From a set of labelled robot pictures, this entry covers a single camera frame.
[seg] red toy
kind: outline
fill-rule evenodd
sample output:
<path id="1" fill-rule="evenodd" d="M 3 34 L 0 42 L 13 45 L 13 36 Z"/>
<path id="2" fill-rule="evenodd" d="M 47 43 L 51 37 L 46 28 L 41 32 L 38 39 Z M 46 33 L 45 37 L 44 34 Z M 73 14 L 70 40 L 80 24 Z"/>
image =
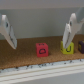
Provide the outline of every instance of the red toy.
<path id="1" fill-rule="evenodd" d="M 48 45 L 46 43 L 36 43 L 37 57 L 48 56 Z"/>

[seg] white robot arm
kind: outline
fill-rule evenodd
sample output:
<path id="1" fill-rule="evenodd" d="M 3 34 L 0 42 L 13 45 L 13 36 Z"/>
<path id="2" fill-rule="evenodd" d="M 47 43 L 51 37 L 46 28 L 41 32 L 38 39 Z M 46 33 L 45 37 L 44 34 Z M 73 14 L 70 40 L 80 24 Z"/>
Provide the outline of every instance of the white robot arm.
<path id="1" fill-rule="evenodd" d="M 75 34 L 81 29 L 84 23 L 84 7 L 80 8 L 76 13 L 72 13 L 69 24 L 66 23 L 65 31 L 63 35 L 63 47 L 66 49 Z"/>
<path id="2" fill-rule="evenodd" d="M 17 47 L 17 40 L 14 35 L 12 26 L 10 25 L 7 16 L 0 14 L 0 33 L 5 37 L 13 49 Z"/>

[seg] gray wall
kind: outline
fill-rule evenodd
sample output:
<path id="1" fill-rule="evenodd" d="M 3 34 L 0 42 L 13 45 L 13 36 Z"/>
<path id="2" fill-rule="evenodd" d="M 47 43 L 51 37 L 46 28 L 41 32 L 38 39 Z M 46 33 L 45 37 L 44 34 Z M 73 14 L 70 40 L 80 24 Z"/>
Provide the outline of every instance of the gray wall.
<path id="1" fill-rule="evenodd" d="M 61 36 L 71 13 L 78 8 L 0 10 L 6 14 L 17 38 Z"/>

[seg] pink object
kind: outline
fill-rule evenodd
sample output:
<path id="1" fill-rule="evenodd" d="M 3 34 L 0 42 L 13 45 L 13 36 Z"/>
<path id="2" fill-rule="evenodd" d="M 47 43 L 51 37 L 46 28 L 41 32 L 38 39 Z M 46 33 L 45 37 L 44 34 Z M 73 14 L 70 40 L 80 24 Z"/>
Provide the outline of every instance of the pink object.
<path id="1" fill-rule="evenodd" d="M 48 56 L 48 45 L 46 43 L 36 43 L 37 57 Z"/>

